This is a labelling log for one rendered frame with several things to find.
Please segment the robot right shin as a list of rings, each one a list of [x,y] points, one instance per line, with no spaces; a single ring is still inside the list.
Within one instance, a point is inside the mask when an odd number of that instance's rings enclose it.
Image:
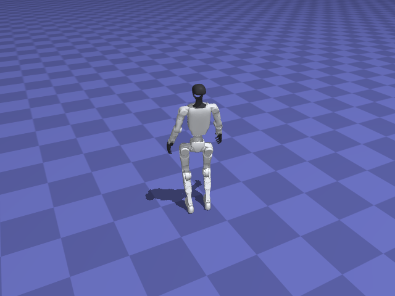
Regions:
[[[210,188],[211,188],[211,176],[210,176],[210,174],[211,174],[211,171],[210,171],[210,168],[209,168],[209,176],[208,177],[204,176],[204,189],[205,189],[205,192],[206,192],[206,203],[207,203],[207,200],[210,203]]]

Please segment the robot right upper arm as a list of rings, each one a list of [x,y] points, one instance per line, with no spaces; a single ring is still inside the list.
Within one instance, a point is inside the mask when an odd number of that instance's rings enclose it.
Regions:
[[[214,120],[215,120],[213,122],[214,126],[215,127],[221,126],[222,122],[221,122],[220,112],[219,112],[219,109],[218,109],[217,105],[216,104],[209,104],[209,105],[210,105],[211,112],[212,112],[212,115],[213,115]]]

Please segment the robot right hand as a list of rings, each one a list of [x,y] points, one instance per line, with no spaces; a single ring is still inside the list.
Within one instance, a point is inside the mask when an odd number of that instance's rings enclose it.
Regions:
[[[220,144],[222,141],[222,134],[219,134],[216,138],[218,138],[216,141],[218,142],[218,144]]]

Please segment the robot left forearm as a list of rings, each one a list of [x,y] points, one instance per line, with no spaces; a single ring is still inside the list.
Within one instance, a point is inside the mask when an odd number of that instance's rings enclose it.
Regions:
[[[168,139],[168,144],[170,144],[171,142],[174,143],[176,138],[177,138],[177,136],[178,136],[178,133],[175,133],[174,130],[175,130],[175,125],[174,125],[173,130],[171,132],[171,135],[170,135],[170,137]]]

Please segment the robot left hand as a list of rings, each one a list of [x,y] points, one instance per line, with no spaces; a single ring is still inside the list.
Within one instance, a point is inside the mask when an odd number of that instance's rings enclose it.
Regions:
[[[167,142],[167,151],[169,154],[172,154],[170,151],[171,146],[173,146],[173,143],[171,142],[170,144],[168,144],[168,142]]]

